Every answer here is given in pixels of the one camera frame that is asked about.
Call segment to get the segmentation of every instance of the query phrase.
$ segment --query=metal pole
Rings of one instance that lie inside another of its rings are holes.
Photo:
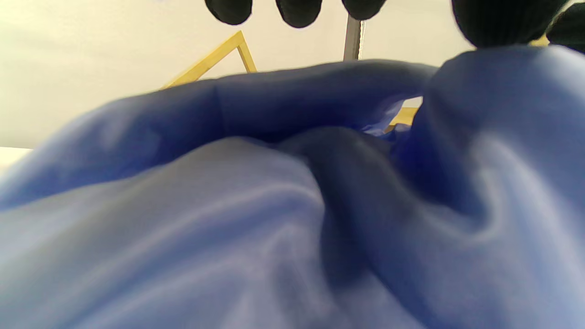
[[[343,60],[357,60],[360,57],[362,42],[362,22],[347,16],[347,30],[345,32],[345,49]]]

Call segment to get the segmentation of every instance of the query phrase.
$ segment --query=blue fabric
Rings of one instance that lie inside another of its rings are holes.
[[[1,185],[2,327],[580,328],[584,128],[560,47],[112,103]]]
[[[276,142],[306,129],[370,129],[420,96],[436,68],[332,63],[204,80],[114,101],[69,124],[0,181],[0,210],[131,177],[214,140]]]

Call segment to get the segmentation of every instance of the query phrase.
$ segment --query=yellow wooden frame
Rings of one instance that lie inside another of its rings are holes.
[[[173,81],[166,84],[163,89],[199,80],[205,72],[209,71],[209,69],[219,63],[219,61],[224,59],[236,48],[238,48],[246,72],[256,72],[256,65],[254,65],[254,61],[252,60],[252,55],[250,54],[250,49],[244,39],[244,34],[242,31],[237,31],[236,34],[222,43],[217,49],[212,51],[211,54],[207,55],[206,58],[200,60],[199,63],[193,65]]]

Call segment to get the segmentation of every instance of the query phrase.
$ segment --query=black glove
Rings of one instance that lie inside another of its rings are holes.
[[[552,44],[561,44],[585,54],[585,3],[561,13],[546,34]]]
[[[283,20],[294,28],[304,28],[317,19],[322,0],[276,0]],[[372,18],[386,0],[342,0],[349,15],[357,20]],[[209,11],[223,23],[238,25],[252,13],[252,0],[205,0]]]
[[[527,44],[546,28],[567,0],[452,0],[463,35],[478,48]]]

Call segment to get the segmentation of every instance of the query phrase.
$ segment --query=white wall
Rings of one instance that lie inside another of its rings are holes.
[[[450,0],[391,0],[366,22],[362,59],[440,66],[473,48],[457,27]]]
[[[0,146],[32,148],[109,100],[156,90],[242,29],[260,71],[343,58],[347,13],[326,0],[317,21],[287,26],[256,0],[242,26],[203,0],[0,0]],[[205,77],[244,72],[237,52]]]
[[[0,176],[13,164],[27,155],[30,149],[0,147]]]

